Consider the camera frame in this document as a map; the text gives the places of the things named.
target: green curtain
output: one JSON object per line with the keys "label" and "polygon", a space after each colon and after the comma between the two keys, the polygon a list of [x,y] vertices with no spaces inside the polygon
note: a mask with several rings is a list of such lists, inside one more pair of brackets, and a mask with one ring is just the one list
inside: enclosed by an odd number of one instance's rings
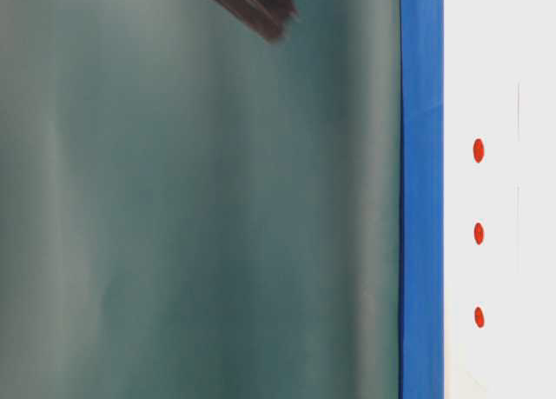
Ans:
{"label": "green curtain", "polygon": [[0,0],[0,396],[398,396],[398,0]]}

